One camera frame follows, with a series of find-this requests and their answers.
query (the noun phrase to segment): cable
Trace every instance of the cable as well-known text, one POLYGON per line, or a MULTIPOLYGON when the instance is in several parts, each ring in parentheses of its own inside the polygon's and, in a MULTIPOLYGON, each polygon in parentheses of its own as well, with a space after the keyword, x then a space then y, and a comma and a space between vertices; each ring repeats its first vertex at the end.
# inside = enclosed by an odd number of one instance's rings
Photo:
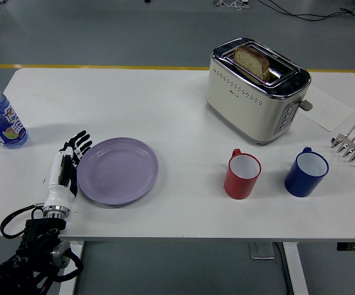
POLYGON ((22 230, 21 232, 18 232, 17 234, 8 235, 7 233, 5 233, 5 227, 8 225, 8 223, 10 223, 10 222, 12 221, 12 219, 14 219, 14 217, 16 217, 16 216, 19 215, 19 214, 22 214, 22 213, 25 212, 25 211, 28 211, 28 210, 30 210, 30 209, 33 209, 33 208, 35 208, 35 207, 36 207, 36 205, 30 205, 30 206, 28 206, 28 207, 19 209, 19 210, 13 212, 12 214, 6 216, 5 219, 2 220, 1 226, 0 226, 0 231, 1 231, 2 235, 4 236, 4 238, 16 238, 16 237, 18 237, 19 235, 21 235, 22 233, 24 233, 24 230, 22 230))
POLYGON ((242 10, 243 8, 250 8, 246 3, 243 2, 243 0, 236 0, 236 1, 233 1, 230 5, 227 5, 227 3, 225 3, 225 1, 218 1, 216 4, 215 4, 216 1, 213 1, 213 7, 215 6, 218 6, 218 5, 221 5, 221 6, 226 6, 226 7, 229 7, 229 8, 235 8, 237 10, 242 10))
POLYGON ((262 2, 262 0, 258 0, 259 3, 269 7, 270 9, 273 9, 274 11, 280 13, 280 14, 284 14, 284 15, 290 15, 291 17, 296 17, 299 18, 301 20, 307 20, 309 22, 319 22, 321 20, 325 20, 326 18, 330 18, 330 17, 339 17, 342 15, 346 15, 346 14, 351 14, 353 17, 355 17, 355 14, 353 13, 353 11, 355 10, 355 7, 353 9, 345 9, 345 8, 340 8, 341 12, 334 12, 332 14, 329 15, 318 15, 318 14, 291 14, 289 11, 285 10, 284 8, 282 8, 280 5, 276 4, 273 0, 268 0, 271 4, 273 4, 274 6, 276 6, 278 9, 271 7, 270 5, 262 2))
POLYGON ((281 249, 280 249, 280 246, 279 246, 278 243, 276 243, 276 242, 274 242, 273 244, 277 247, 277 249, 278 249, 278 251, 279 251, 279 253, 280 253, 280 258, 281 258, 281 262, 282 262, 282 271, 283 271, 283 274, 284 274, 285 284, 286 284, 286 286, 287 286, 287 295, 289 295, 289 294, 291 294, 291 293, 290 293, 290 285, 289 285, 289 282, 288 282, 288 275, 287 275, 287 269, 288 269, 288 267, 287 267, 287 265, 286 265, 286 263, 285 263, 284 256, 282 255, 282 251, 281 251, 281 249))
POLYGON ((84 269, 83 262, 81 262, 80 258, 77 257, 76 254, 72 252, 71 248, 66 249, 64 255, 70 258, 74 262, 74 266, 76 266, 76 269, 68 273, 67 275, 57 275, 56 277, 54 277, 54 281, 56 281, 57 283, 62 283, 63 281, 69 281, 77 277, 84 269))
POLYGON ((230 8, 236 8, 237 10, 242 10, 243 8, 250 8, 246 3, 243 3, 243 1, 233 1, 230 5, 227 5, 227 3, 225 3, 226 7, 230 7, 230 8))

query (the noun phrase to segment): water bottle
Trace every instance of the water bottle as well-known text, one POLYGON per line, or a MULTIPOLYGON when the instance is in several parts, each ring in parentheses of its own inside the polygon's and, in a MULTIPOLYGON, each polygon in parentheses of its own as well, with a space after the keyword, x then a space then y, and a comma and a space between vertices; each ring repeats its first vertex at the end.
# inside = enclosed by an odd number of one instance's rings
POLYGON ((25 144, 27 139, 27 130, 0 91, 0 143, 8 149, 15 149, 25 144))

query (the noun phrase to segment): power cord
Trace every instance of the power cord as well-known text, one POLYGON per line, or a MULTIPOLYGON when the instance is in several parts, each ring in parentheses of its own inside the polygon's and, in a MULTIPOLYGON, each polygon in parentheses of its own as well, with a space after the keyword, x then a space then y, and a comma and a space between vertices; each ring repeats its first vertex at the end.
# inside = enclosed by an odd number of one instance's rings
POLYGON ((270 9, 273 9, 276 12, 279 12, 280 14, 290 15, 291 17, 296 17, 296 18, 299 18, 301 20, 307 20, 309 22, 319 22, 321 20, 325 20, 326 18, 339 17, 339 16, 346 15, 346 14, 351 14, 353 17, 355 17, 355 14, 353 13, 353 11, 355 10, 355 7, 353 9, 351 9, 351 10, 346 9, 346 8, 340 8, 341 12, 334 12, 334 13, 329 14, 329 15, 291 14, 290 12, 288 12, 284 8, 282 8, 280 5, 276 4, 273 0, 268 0, 268 1, 271 4, 273 4, 274 6, 276 6, 277 8, 274 8, 274 7, 270 6, 269 4, 266 4, 266 3, 262 2, 262 0, 258 0, 258 1, 259 1, 259 3, 269 7, 270 9))
POLYGON ((231 4, 225 3, 224 0, 219 0, 219 1, 213 1, 213 6, 226 6, 230 8, 235 8, 237 10, 241 10, 243 8, 250 8, 248 5, 248 0, 240 0, 240 1, 233 1, 231 4))
POLYGON ((273 245, 275 245, 277 247, 278 252, 280 254, 280 258, 281 258, 281 262, 282 262, 282 271, 284 274, 284 281, 285 281, 285 285, 287 288, 287 295, 293 294, 293 291, 291 291, 292 287, 291 287, 291 282, 289 279, 289 271, 288 271, 288 265, 287 265, 285 253, 283 251, 281 251, 281 248, 277 242, 274 242, 273 245))

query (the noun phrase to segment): toaster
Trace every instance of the toaster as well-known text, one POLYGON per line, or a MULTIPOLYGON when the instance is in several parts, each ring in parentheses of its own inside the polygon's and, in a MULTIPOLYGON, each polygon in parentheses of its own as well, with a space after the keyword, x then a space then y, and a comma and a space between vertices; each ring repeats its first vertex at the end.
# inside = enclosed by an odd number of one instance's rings
POLYGON ((301 107, 313 106, 304 96, 309 73, 286 57, 247 38, 229 41, 213 50, 210 60, 208 104, 256 144, 283 135, 301 107), (259 50, 269 61, 270 79, 264 81, 233 60, 242 45, 259 50))

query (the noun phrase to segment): toaster lever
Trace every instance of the toaster lever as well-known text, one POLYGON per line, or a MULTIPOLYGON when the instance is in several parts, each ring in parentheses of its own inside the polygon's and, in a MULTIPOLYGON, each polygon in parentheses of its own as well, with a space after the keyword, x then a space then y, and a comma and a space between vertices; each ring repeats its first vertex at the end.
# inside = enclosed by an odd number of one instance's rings
POLYGON ((299 103, 299 108, 307 112, 313 108, 313 105, 309 101, 303 100, 299 103))

